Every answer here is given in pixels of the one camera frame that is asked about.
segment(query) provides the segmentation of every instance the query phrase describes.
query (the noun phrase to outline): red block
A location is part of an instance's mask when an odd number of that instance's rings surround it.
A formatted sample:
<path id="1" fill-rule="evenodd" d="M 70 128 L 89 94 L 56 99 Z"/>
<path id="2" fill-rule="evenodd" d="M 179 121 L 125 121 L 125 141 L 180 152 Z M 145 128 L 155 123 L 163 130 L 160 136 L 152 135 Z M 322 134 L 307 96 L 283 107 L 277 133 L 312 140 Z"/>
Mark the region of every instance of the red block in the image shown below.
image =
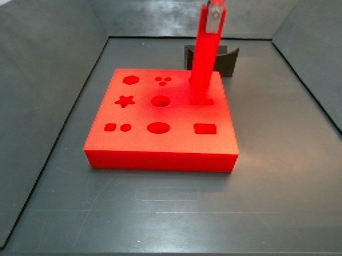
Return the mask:
<path id="1" fill-rule="evenodd" d="M 231 172 L 237 144 L 221 80 L 191 100 L 191 71 L 114 71 L 84 152 L 93 168 Z"/>

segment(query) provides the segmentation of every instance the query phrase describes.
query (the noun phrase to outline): small circular hole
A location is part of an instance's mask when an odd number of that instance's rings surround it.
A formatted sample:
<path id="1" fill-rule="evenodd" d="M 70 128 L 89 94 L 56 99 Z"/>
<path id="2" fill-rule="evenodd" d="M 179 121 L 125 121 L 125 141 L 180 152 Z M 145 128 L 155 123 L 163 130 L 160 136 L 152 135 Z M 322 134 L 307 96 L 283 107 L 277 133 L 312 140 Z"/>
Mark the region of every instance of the small circular hole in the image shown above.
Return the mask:
<path id="1" fill-rule="evenodd" d="M 130 130 L 130 128 L 132 128 L 132 126 L 130 126 L 129 124 L 122 124 L 122 125 L 120 126 L 120 130 L 121 130 L 122 132 L 128 132 L 128 131 Z"/>
<path id="2" fill-rule="evenodd" d="M 169 98 L 167 96 L 155 96 L 151 100 L 151 103 L 155 107 L 165 107 L 169 105 Z"/>
<path id="3" fill-rule="evenodd" d="M 161 122 L 151 123 L 147 126 L 147 130 L 155 134 L 163 134 L 163 133 L 168 132 L 169 129 L 171 129 L 169 125 L 167 123 L 161 123 Z"/>
<path id="4" fill-rule="evenodd" d="M 113 124 L 113 123 L 105 124 L 105 126 L 104 126 L 104 131 L 105 132 L 113 132 L 114 129 L 116 129 L 116 124 Z"/>

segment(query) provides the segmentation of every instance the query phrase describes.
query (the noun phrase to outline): black base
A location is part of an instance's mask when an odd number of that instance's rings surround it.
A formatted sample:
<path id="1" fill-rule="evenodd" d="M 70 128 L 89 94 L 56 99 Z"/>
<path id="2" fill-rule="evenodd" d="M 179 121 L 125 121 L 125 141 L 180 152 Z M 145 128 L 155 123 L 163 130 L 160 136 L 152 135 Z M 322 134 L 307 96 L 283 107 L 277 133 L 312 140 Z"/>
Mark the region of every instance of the black base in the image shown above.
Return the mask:
<path id="1" fill-rule="evenodd" d="M 185 62 L 187 70 L 192 69 L 193 54 L 195 54 L 195 46 L 185 45 L 184 46 L 184 62 Z M 219 71 L 220 76 L 232 77 L 237 54 L 239 54 L 239 48 L 236 48 L 232 52 L 227 53 L 227 46 L 225 45 L 219 46 L 213 70 Z"/>

